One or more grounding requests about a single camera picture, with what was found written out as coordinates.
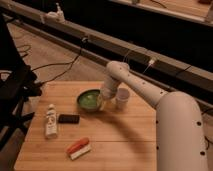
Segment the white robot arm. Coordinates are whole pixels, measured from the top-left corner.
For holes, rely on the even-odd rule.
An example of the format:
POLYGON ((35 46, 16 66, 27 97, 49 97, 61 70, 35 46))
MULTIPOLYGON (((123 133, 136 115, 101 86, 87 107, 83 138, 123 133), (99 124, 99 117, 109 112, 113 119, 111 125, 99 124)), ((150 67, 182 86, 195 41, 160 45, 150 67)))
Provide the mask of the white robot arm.
POLYGON ((106 72, 103 100, 125 83, 156 110, 157 171, 208 171, 201 110, 192 96, 165 91, 133 75, 124 62, 108 62, 106 72))

